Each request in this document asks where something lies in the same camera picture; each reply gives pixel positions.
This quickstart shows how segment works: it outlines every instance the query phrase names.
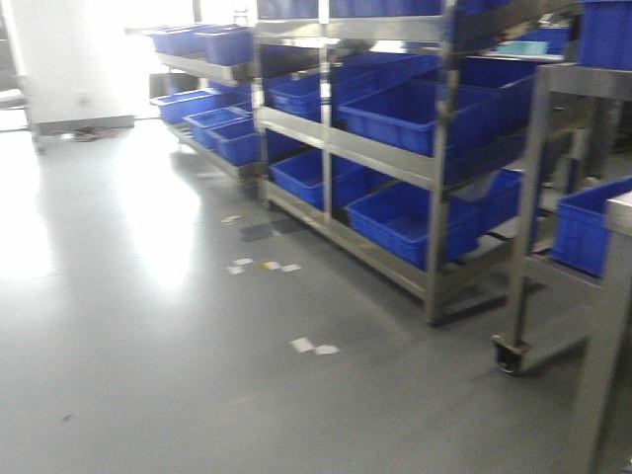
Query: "white paper piece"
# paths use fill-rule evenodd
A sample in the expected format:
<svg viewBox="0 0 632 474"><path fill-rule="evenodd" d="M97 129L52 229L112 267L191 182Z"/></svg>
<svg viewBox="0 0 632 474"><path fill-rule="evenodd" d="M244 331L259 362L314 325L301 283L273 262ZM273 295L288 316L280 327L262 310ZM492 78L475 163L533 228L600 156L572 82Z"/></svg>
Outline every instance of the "white paper piece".
<svg viewBox="0 0 632 474"><path fill-rule="evenodd" d="M264 262L262 264L266 270L278 270L280 269L280 263L279 262Z"/></svg>
<svg viewBox="0 0 632 474"><path fill-rule="evenodd" d="M241 215L229 215L221 219L222 224L234 224L236 220L241 219Z"/></svg>
<svg viewBox="0 0 632 474"><path fill-rule="evenodd" d="M296 351L300 354L307 353L309 351L314 350L314 345L307 338L300 338L291 341L290 344L296 349Z"/></svg>
<svg viewBox="0 0 632 474"><path fill-rule="evenodd" d="M244 273L244 268L243 267L227 267L226 270L231 275L239 275L239 274Z"/></svg>
<svg viewBox="0 0 632 474"><path fill-rule="evenodd" d="M286 265L285 267L281 267L280 269L283 270L286 273L288 273L288 272L296 272L297 270L301 269L301 266L297 265L297 264L291 264L291 265Z"/></svg>
<svg viewBox="0 0 632 474"><path fill-rule="evenodd" d="M337 354L339 352L340 349L338 349L336 346L328 346L326 344L314 349L314 353L316 354L316 356L330 356L331 354Z"/></svg>
<svg viewBox="0 0 632 474"><path fill-rule="evenodd" d="M239 260L233 260L233 264L238 265L238 266L244 266L244 265L248 265L248 264L252 264L253 262L255 262L253 259L239 259Z"/></svg>

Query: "wheel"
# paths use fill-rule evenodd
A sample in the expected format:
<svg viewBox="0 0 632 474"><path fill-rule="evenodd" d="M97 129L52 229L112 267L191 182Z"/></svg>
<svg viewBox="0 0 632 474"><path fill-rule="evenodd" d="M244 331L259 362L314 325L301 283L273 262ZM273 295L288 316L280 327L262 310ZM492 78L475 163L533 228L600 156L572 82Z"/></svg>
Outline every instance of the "wheel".
<svg viewBox="0 0 632 474"><path fill-rule="evenodd" d="M522 372L522 361L524 356L510 351L505 346L495 343L496 346L496 364L499 369L509 375L518 376Z"/></svg>

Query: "plastic crate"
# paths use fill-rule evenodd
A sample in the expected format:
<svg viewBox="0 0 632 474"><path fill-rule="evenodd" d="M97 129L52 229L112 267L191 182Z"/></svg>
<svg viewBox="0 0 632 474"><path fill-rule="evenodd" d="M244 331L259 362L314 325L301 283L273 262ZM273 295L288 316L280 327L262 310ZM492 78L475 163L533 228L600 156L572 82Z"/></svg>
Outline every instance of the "plastic crate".
<svg viewBox="0 0 632 474"><path fill-rule="evenodd" d="M253 33L247 27L234 27L219 33L197 33L203 41L206 61L232 66L251 62L255 53Z"/></svg>
<svg viewBox="0 0 632 474"><path fill-rule="evenodd" d="M227 125L234 121L247 120L250 118L250 114L238 109L236 107L227 107L223 109L216 109L210 112L202 112L201 114L195 114L193 116L185 117L185 122L189 124L189 129L194 138L204 145L206 148L214 148L210 135L206 133L207 130L217 128L219 126Z"/></svg>
<svg viewBox="0 0 632 474"><path fill-rule="evenodd" d="M511 2L512 0L460 0L458 5L463 9L465 15L475 15Z"/></svg>
<svg viewBox="0 0 632 474"><path fill-rule="evenodd" d="M208 81L208 87L223 92L224 94L235 94L249 101L252 97L252 86L250 84L244 84L243 86L227 86L220 84L219 82Z"/></svg>
<svg viewBox="0 0 632 474"><path fill-rule="evenodd" d="M562 54L571 38L570 28L540 28L516 38L518 41L546 41L547 54Z"/></svg>
<svg viewBox="0 0 632 474"><path fill-rule="evenodd" d="M259 3L262 19L318 18L318 0L265 0Z"/></svg>
<svg viewBox="0 0 632 474"><path fill-rule="evenodd" d="M499 132L509 133L526 125L537 66L543 62L520 59L468 57L462 62L461 84L481 87L500 94ZM435 81L437 70L428 71L422 80Z"/></svg>
<svg viewBox="0 0 632 474"><path fill-rule="evenodd" d="M546 41L507 41L496 47L502 54L519 54L522 56L539 56L546 54L549 45Z"/></svg>
<svg viewBox="0 0 632 474"><path fill-rule="evenodd" d="M471 153L451 157L445 165L445 183L454 186L509 165L524 155L524 133L504 136Z"/></svg>
<svg viewBox="0 0 632 474"><path fill-rule="evenodd" d="M358 135L424 155L434 154L437 87L410 81L340 107L347 128ZM450 125L452 152L490 142L499 130L500 95L462 87L459 110Z"/></svg>
<svg viewBox="0 0 632 474"><path fill-rule="evenodd" d="M252 114L253 112L253 103L251 101L240 102L238 104L235 104L233 107L236 107L237 109L241 111L244 111L246 114Z"/></svg>
<svg viewBox="0 0 632 474"><path fill-rule="evenodd" d="M259 160L259 136L252 120L237 121L207 130L215 150L222 158L235 166L247 165Z"/></svg>
<svg viewBox="0 0 632 474"><path fill-rule="evenodd" d="M268 158L269 163L274 163L278 159L286 158L287 156L296 153L296 151L304 147L302 141L294 140L289 136L275 131L268 130L266 132L268 137Z"/></svg>
<svg viewBox="0 0 632 474"><path fill-rule="evenodd" d="M630 191L632 177L627 177L561 198L557 240L551 258L601 277L610 239L605 226L607 201Z"/></svg>
<svg viewBox="0 0 632 474"><path fill-rule="evenodd" d="M203 42L196 33L216 33L226 28L227 25L186 25L155 31L149 34L154 42L156 52L185 56L204 50Z"/></svg>
<svg viewBox="0 0 632 474"><path fill-rule="evenodd" d="M354 68L334 70L335 117L336 104L343 104L377 89L375 74L358 73ZM320 76L314 74L296 81L286 82L270 90L275 107L281 111L311 120L320 120Z"/></svg>
<svg viewBox="0 0 632 474"><path fill-rule="evenodd" d="M185 116L230 106L235 102L235 97L213 89L199 89L172 96L157 97L150 102L154 106L158 106L162 120L169 123L180 123Z"/></svg>
<svg viewBox="0 0 632 474"><path fill-rule="evenodd" d="M479 235L517 216L521 186L520 171L501 170L487 195L471 202L478 209Z"/></svg>
<svg viewBox="0 0 632 474"><path fill-rule="evenodd" d="M271 166L275 182L319 209L324 208L323 153L309 150ZM342 207L368 192L363 168L353 161L332 156L333 207Z"/></svg>
<svg viewBox="0 0 632 474"><path fill-rule="evenodd" d="M426 269L431 195L398 183L347 207L352 228L411 264ZM476 207L453 198L449 206L446 258L453 261L478 247Z"/></svg>
<svg viewBox="0 0 632 474"><path fill-rule="evenodd" d="M388 88L406 82L411 77L438 67L438 57L432 54L393 54L368 52L343 60L345 67L375 73L377 87Z"/></svg>
<svg viewBox="0 0 632 474"><path fill-rule="evenodd" d="M632 70L632 0L582 0L580 64Z"/></svg>

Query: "metal shelving rack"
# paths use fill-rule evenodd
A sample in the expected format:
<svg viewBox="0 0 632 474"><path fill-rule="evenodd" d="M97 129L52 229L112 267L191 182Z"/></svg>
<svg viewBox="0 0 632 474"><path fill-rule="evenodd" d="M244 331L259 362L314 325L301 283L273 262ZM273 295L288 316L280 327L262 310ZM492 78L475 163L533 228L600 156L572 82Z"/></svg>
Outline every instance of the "metal shelving rack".
<svg viewBox="0 0 632 474"><path fill-rule="evenodd" d="M600 286L601 298L593 309L595 317L565 453L564 472L573 474L606 472L598 464L605 457L607 412L613 407L613 382L628 334L632 304L632 193L609 201L607 228L612 238ZM627 377L629 363L618 370L619 376ZM622 468L629 456L617 456L619 461Z"/></svg>
<svg viewBox="0 0 632 474"><path fill-rule="evenodd" d="M240 18L248 12L236 12ZM206 62L203 54L189 56L174 56L171 54L156 53L158 60L169 68L169 71L180 70L201 80L208 80L226 86L242 86L253 82L253 63L224 66ZM235 166L226 161L212 150L198 143L189 128L184 123L165 123L181 144L192 148L203 160L216 166L231 178L244 182L258 178L262 172L261 163L250 163L243 166Z"/></svg>
<svg viewBox="0 0 632 474"><path fill-rule="evenodd" d="M446 0L444 14L432 17L329 18L329 1L320 0L319 19L259 20L256 27L256 119L266 130L285 134L323 150L325 210L320 211L287 193L268 179L262 180L262 196L325 235L370 266L400 284L425 303L432 325L447 321L441 307L462 289L489 274L507 260L513 242L508 240L466 265L444 262L448 200L452 192L476 180L447 186L445 150L448 125L456 109L460 58L489 48L495 38L515 38L526 33L546 13L574 9L572 0L515 0L487 12L461 18L456 0ZM330 51L337 42L365 41L373 51L436 54L440 57L439 99L434 157L423 156L334 128L331 114ZM261 79L261 47L288 45L318 48L320 54L322 120L315 122L267 107ZM263 140L266 155L266 140ZM490 152L503 151L498 143ZM332 160L336 154L432 192L428 269L424 272L355 233L332 215Z"/></svg>
<svg viewBox="0 0 632 474"><path fill-rule="evenodd" d="M528 287L533 281L558 288L573 286L594 301L603 301L608 295L600 278L574 271L542 255L539 251L546 245L539 242L546 243L552 234L533 230L542 201L540 175L545 137L550 126L551 95L554 93L632 101L632 71L587 68L575 64L539 68L525 153L520 224L512 263L508 310L512 324L507 332L493 337L500 368L512 374L521 372L525 355L531 349L523 340L523 335Z"/></svg>

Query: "epoxy floor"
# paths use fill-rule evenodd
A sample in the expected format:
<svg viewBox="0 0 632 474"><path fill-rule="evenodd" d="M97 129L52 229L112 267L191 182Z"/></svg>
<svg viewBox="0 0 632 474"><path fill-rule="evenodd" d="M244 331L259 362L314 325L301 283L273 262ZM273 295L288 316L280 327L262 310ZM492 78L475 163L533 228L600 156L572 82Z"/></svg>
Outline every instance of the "epoxy floor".
<svg viewBox="0 0 632 474"><path fill-rule="evenodd" d="M0 472L561 473L580 357L501 374L503 310L431 329L158 121L0 148Z"/></svg>

